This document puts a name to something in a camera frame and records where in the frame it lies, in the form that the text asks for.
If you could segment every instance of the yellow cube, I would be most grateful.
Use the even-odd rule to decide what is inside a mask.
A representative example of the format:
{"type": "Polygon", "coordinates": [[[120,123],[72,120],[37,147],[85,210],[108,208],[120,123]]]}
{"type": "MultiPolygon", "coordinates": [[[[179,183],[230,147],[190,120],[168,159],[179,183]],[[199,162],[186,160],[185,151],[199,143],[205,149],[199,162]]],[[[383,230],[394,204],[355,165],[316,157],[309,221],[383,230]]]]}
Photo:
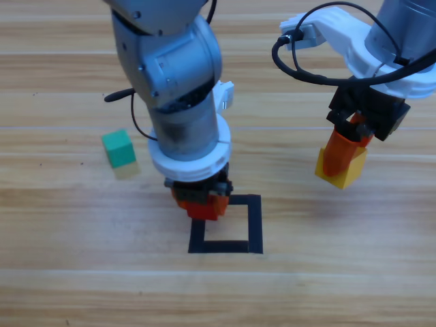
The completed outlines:
{"type": "Polygon", "coordinates": [[[326,176],[322,169],[324,164],[324,151],[326,147],[321,148],[320,155],[318,157],[318,162],[316,164],[315,175],[321,177],[325,181],[328,181],[330,184],[338,187],[339,189],[345,189],[349,187],[357,178],[360,177],[362,173],[363,166],[365,164],[365,159],[367,158],[367,149],[366,148],[358,148],[356,154],[354,155],[352,162],[349,164],[349,167],[344,172],[336,175],[336,176],[326,176]]]}

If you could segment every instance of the black square outline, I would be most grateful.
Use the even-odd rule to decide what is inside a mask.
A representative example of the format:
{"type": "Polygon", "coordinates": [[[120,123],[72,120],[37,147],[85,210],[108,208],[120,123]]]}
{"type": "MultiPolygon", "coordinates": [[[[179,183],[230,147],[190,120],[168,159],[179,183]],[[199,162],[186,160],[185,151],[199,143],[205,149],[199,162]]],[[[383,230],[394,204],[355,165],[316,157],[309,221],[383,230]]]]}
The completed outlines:
{"type": "Polygon", "coordinates": [[[264,253],[261,196],[233,195],[229,205],[248,206],[248,240],[204,240],[206,221],[192,219],[188,253],[264,253]]]}

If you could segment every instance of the wood grain surface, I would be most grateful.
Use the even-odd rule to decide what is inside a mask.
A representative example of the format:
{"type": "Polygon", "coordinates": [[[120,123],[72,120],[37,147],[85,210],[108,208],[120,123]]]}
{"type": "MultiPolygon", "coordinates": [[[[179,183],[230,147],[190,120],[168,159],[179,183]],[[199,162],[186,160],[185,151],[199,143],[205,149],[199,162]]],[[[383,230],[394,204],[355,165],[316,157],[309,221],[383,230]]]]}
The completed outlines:
{"type": "MultiPolygon", "coordinates": [[[[436,98],[410,102],[349,189],[315,177],[334,88],[281,73],[270,49],[281,21],[322,2],[218,1],[222,80],[236,85],[230,177],[262,195],[264,254],[194,255],[129,100],[103,102],[129,87],[107,6],[0,0],[0,326],[436,326],[436,98]],[[140,170],[126,179],[100,139],[119,128],[140,170]]],[[[298,55],[349,75],[327,45],[298,55]]],[[[230,207],[207,239],[245,239],[246,214],[230,207]]]]}

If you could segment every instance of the green block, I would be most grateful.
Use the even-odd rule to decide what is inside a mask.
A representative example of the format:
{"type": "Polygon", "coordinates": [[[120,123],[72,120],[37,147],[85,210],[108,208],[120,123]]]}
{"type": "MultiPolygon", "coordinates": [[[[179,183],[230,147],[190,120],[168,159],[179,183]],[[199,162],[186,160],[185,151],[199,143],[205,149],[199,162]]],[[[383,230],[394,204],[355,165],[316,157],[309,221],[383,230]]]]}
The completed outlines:
{"type": "Polygon", "coordinates": [[[103,135],[102,141],[112,168],[136,161],[134,145],[124,129],[103,135]]]}

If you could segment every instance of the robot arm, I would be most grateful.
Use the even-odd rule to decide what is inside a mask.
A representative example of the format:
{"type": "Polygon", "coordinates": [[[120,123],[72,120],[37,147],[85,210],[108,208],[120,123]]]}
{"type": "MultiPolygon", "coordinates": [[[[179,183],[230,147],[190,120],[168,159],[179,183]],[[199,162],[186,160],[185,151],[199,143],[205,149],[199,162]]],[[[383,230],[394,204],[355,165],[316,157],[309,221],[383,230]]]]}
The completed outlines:
{"type": "Polygon", "coordinates": [[[295,40],[296,48],[328,42],[343,56],[353,74],[352,82],[417,64],[413,71],[417,73],[404,74],[385,84],[329,82],[339,86],[327,116],[334,131],[320,151],[316,174],[345,188],[359,177],[371,138],[384,141],[401,124],[410,109],[405,99],[428,97],[436,89],[436,1],[385,0],[377,17],[379,22],[372,27],[337,7],[311,12],[298,33],[294,31],[306,14],[281,23],[283,37],[291,40],[292,35],[297,35],[300,39],[295,40]]]}
{"type": "MultiPolygon", "coordinates": [[[[299,14],[297,17],[282,22],[280,24],[282,33],[295,29],[304,15],[299,14]]],[[[322,9],[310,15],[301,26],[300,29],[304,33],[304,37],[303,40],[296,41],[296,49],[319,46],[327,42],[332,46],[333,50],[344,58],[345,64],[356,78],[389,74],[400,66],[393,64],[393,49],[390,52],[390,57],[386,54],[383,56],[377,55],[379,51],[376,49],[376,45],[373,44],[373,39],[378,40],[382,36],[387,39],[383,31],[378,31],[377,34],[379,35],[371,37],[377,28],[377,25],[371,28],[370,25],[338,7],[322,9]]],[[[392,47],[392,42],[385,40],[382,45],[379,45],[379,49],[382,51],[388,46],[392,47]]],[[[422,49],[419,54],[409,54],[408,57],[417,59],[432,49],[428,46],[422,49]]],[[[382,93],[403,99],[428,97],[436,89],[436,69],[428,69],[426,72],[413,74],[396,82],[373,85],[372,87],[382,93]]]]}
{"type": "Polygon", "coordinates": [[[219,113],[232,103],[221,83],[221,52],[199,15],[204,0],[104,0],[111,8],[116,50],[133,90],[153,122],[149,151],[165,185],[188,215],[216,219],[232,191],[227,179],[230,129],[219,113]]]}

